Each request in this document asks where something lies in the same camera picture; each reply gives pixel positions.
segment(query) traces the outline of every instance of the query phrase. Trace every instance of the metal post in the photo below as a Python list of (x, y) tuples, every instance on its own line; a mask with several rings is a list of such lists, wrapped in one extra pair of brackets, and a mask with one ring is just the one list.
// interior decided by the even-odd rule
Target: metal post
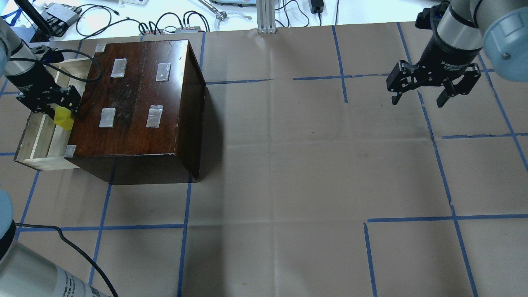
[(274, 0), (257, 0), (257, 24), (259, 33), (275, 33)]

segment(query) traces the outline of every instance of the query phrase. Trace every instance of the black power plug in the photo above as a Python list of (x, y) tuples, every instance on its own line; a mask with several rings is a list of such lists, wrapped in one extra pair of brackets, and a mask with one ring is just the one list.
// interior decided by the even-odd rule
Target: black power plug
[(313, 14), (322, 13), (325, 10), (325, 2), (323, 0), (310, 0), (310, 11)]

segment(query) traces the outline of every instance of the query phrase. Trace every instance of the yellow sponge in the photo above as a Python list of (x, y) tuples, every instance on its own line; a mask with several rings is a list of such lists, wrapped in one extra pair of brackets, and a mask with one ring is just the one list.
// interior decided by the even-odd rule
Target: yellow sponge
[(62, 106), (58, 106), (55, 109), (55, 119), (53, 120), (53, 122), (61, 126), (64, 130), (71, 130), (71, 128), (73, 127), (74, 119), (75, 116), (73, 115), (71, 110)]

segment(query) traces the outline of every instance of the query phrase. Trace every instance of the open drawer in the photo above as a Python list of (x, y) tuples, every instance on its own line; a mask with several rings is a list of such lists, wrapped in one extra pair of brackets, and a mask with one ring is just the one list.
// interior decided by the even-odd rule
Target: open drawer
[[(55, 66), (73, 76), (86, 78), (91, 61), (88, 58), (72, 59), (57, 63)], [(55, 76), (59, 86), (73, 85), (82, 96), (85, 82), (70, 78), (53, 69), (49, 71)], [(78, 168), (64, 159), (69, 138), (70, 131), (57, 126), (48, 116), (30, 113), (14, 160), (41, 171)]]

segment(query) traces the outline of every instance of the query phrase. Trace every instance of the table surface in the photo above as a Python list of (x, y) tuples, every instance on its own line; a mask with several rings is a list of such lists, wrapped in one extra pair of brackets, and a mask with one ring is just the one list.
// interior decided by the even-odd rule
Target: table surface
[[(276, 1), (276, 7), (280, 7), (282, 0)], [(117, 0), (56, 0), (56, 3), (65, 3), (69, 5), (80, 4), (100, 4), (107, 5), (117, 11), (120, 16), (112, 16), (112, 21), (122, 20), (126, 17), (134, 18), (140, 22), (156, 21), (165, 12), (174, 12), (183, 16), (186, 11), (194, 10), (202, 13), (208, 19), (211, 31), (233, 31), (249, 30), (257, 27), (257, 9), (255, 6), (237, 7), (233, 5), (214, 5), (221, 11), (226, 11), (230, 18), (222, 22), (219, 27), (214, 25), (214, 15), (198, 0), (149, 0), (144, 5), (125, 3), (119, 6)], [(339, 4), (338, 24), (364, 24), (364, 23), (385, 23), (385, 22), (407, 22), (414, 21), (416, 15), (424, 7), (431, 7), (438, 4), (436, 0), (341, 0)], [(319, 26), (319, 19), (316, 14), (311, 14), (310, 6), (307, 0), (299, 1), (303, 12), (309, 17), (309, 26)], [(323, 25), (335, 25), (337, 0), (326, 0), (325, 10), (322, 13)], [(307, 20), (299, 13), (295, 3), (288, 4), (287, 12), (291, 20), (291, 25), (301, 27), (307, 24)], [(16, 4), (13, 0), (8, 2), (4, 9), (4, 14), (16, 10)], [(238, 14), (251, 16), (251, 20), (242, 18)], [(86, 17), (79, 22), (79, 31), (83, 34), (91, 34), (108, 23), (108, 13), (104, 10), (91, 10)], [(276, 13), (276, 19), (286, 23), (284, 11)], [(201, 26), (204, 29), (200, 18), (193, 16), (191, 18), (193, 26)], [(30, 27), (30, 23), (20, 21), (18, 25)], [(167, 16), (160, 22), (161, 29), (166, 26), (178, 25), (176, 18)], [(138, 35), (137, 24), (135, 22), (124, 22), (115, 25), (97, 36), (97, 38), (122, 37)], [(53, 40), (79, 40), (83, 36), (79, 35), (75, 28), (70, 28), (61, 38)]]
[[(468, 96), (437, 108), (441, 90), (422, 87), (393, 106), (387, 72), (417, 61), (430, 34), (384, 23), (178, 36), (211, 94), (198, 183), (112, 186), (13, 162), (28, 110), (5, 82), (1, 187), (16, 221), (65, 227), (122, 296), (527, 296), (528, 85), (482, 56)], [(55, 233), (17, 238), (108, 291)]]

